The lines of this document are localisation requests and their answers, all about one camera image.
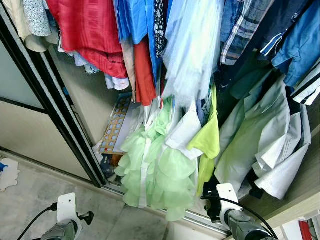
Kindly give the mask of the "black framed sliding door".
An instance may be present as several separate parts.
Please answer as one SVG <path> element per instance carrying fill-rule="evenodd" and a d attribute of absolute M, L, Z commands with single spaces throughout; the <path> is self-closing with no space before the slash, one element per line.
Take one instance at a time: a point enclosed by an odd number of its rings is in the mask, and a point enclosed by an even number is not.
<path fill-rule="evenodd" d="M 118 92 L 48 43 L 27 49 L 0 0 L 0 151 L 100 188 L 108 181 L 93 147 Z"/>

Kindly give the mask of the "navy white striped garment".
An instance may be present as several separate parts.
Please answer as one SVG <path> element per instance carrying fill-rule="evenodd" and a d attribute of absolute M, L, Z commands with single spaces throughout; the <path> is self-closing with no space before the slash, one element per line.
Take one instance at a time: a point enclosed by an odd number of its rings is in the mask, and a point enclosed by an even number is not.
<path fill-rule="evenodd" d="M 290 97 L 301 105 L 311 106 L 320 95 L 320 61 L 317 61 L 307 76 L 299 82 Z"/>

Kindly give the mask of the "grey plaid shirt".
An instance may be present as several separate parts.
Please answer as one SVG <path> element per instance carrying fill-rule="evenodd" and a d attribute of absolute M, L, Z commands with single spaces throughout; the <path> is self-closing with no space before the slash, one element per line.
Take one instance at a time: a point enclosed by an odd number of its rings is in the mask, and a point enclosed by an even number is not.
<path fill-rule="evenodd" d="M 253 39 L 275 0 L 243 0 L 241 12 L 221 51 L 220 63 L 233 66 Z"/>

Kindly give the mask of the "white crumpled shirt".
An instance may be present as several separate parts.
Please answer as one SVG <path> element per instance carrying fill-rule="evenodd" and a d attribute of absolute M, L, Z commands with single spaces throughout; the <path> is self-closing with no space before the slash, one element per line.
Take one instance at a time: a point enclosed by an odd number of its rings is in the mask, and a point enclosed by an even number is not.
<path fill-rule="evenodd" d="M 299 112 L 282 119 L 281 125 L 271 124 L 271 130 L 258 144 L 256 163 L 251 167 L 258 176 L 256 187 L 282 200 L 292 185 L 312 143 L 307 107 L 299 104 Z"/>

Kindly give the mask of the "orange-red hanging garment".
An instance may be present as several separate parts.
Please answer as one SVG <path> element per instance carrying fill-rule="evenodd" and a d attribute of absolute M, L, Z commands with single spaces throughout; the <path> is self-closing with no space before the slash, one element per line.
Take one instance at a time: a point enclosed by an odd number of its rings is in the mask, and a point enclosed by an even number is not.
<path fill-rule="evenodd" d="M 150 106 L 157 97 L 148 38 L 134 45 L 135 101 L 142 106 Z"/>

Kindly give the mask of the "dark teal garment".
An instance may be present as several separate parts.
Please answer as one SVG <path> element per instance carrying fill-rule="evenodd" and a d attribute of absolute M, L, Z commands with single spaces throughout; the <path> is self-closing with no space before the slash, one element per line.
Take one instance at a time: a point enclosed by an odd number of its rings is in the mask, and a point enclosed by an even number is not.
<path fill-rule="evenodd" d="M 268 76 L 274 67 L 245 65 L 240 73 L 236 75 L 233 84 L 230 86 L 229 92 L 234 103 L 240 102 L 249 91 L 260 82 L 263 77 Z"/>

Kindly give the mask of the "red hanging shirt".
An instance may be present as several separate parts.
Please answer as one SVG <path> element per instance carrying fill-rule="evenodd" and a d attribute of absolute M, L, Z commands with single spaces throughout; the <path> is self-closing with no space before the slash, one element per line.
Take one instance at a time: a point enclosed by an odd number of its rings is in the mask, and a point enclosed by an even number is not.
<path fill-rule="evenodd" d="M 115 78 L 126 78 L 113 0 L 46 0 L 61 31 L 62 48 L 82 55 Z"/>

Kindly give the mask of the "white cotton garment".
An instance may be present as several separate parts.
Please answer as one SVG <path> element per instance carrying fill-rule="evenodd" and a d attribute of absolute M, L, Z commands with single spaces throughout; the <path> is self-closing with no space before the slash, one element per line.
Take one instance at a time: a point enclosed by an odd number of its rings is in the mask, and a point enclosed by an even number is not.
<path fill-rule="evenodd" d="M 203 152 L 198 148 L 188 149 L 188 145 L 201 129 L 202 125 L 197 114 L 197 107 L 195 102 L 192 102 L 186 114 L 167 136 L 166 145 L 180 151 L 188 159 L 194 160 L 200 157 Z"/>

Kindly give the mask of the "lime green shirt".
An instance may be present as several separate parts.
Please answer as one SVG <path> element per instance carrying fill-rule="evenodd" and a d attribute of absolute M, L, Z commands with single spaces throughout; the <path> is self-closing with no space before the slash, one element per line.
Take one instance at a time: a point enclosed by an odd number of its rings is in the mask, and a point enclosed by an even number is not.
<path fill-rule="evenodd" d="M 220 128 L 218 124 L 217 89 L 211 88 L 209 118 L 206 125 L 192 138 L 187 147 L 200 150 L 203 155 L 199 158 L 198 189 L 196 195 L 201 196 L 204 184 L 210 181 L 215 169 L 215 158 L 220 153 Z"/>

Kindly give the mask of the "light green frilly dress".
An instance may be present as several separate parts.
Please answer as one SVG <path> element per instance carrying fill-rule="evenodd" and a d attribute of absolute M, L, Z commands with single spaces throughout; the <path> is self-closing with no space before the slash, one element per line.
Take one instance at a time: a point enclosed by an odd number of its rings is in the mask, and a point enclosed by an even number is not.
<path fill-rule="evenodd" d="M 126 205 L 165 210 L 166 220 L 183 219 L 194 205 L 196 162 L 168 146 L 170 131 L 178 128 L 179 116 L 171 98 L 150 124 L 144 124 L 144 108 L 134 111 L 137 117 L 125 138 L 115 174 L 120 176 Z"/>

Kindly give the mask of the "beige garment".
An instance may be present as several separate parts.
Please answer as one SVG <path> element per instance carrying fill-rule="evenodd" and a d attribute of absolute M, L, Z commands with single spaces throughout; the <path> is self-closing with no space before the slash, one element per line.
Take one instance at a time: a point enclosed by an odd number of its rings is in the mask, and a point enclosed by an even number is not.
<path fill-rule="evenodd" d="M 28 50 L 43 53 L 50 45 L 45 37 L 32 34 L 25 15 L 24 0 L 0 0 L 7 11 L 18 36 Z"/>

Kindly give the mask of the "bright blue hanging shirt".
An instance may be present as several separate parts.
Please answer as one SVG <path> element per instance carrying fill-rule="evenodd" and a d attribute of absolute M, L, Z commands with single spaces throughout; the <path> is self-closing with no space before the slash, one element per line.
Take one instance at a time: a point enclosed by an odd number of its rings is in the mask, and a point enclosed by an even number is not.
<path fill-rule="evenodd" d="M 154 46 L 154 0 L 112 0 L 118 27 L 118 39 L 139 44 L 147 36 L 154 84 L 159 82 L 160 58 Z"/>

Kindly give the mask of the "dark navy garment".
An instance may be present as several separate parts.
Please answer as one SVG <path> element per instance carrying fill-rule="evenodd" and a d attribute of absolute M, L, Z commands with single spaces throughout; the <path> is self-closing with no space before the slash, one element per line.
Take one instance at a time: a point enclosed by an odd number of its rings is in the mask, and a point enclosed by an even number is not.
<path fill-rule="evenodd" d="M 220 67 L 214 76 L 217 89 L 224 90 L 230 87 L 250 57 L 259 54 L 262 58 L 272 59 L 276 46 L 307 9 L 309 2 L 310 0 L 275 0 L 237 62 L 234 65 L 224 65 L 219 60 Z M 224 3 L 220 35 L 221 54 L 242 6 L 243 0 L 226 0 Z"/>

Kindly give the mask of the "wooden wardrobe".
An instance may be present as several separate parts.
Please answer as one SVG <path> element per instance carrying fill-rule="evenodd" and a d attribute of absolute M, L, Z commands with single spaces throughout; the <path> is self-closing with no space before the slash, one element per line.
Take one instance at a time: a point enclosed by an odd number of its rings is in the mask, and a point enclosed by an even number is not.
<path fill-rule="evenodd" d="M 31 51 L 13 16 L 21 4 L 0 0 L 0 160 L 18 162 L 19 170 L 14 185 L 0 189 L 0 239 L 15 239 L 39 211 L 71 192 L 79 212 L 94 212 L 82 239 L 173 239 L 181 227 L 229 237 L 211 222 L 203 201 L 174 222 L 165 221 L 165 211 L 125 205 L 92 150 L 119 92 L 107 88 L 102 73 L 87 74 L 52 45 Z"/>

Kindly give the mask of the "colourful dotted board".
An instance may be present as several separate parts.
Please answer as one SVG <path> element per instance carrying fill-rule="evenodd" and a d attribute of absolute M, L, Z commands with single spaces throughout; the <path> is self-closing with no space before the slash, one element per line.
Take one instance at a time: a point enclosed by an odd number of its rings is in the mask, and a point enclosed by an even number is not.
<path fill-rule="evenodd" d="M 124 152 L 121 151 L 121 144 L 118 144 L 118 141 L 132 103 L 132 95 L 132 93 L 121 93 L 118 95 L 112 113 L 107 121 L 105 134 L 99 144 L 99 153 L 124 155 Z"/>

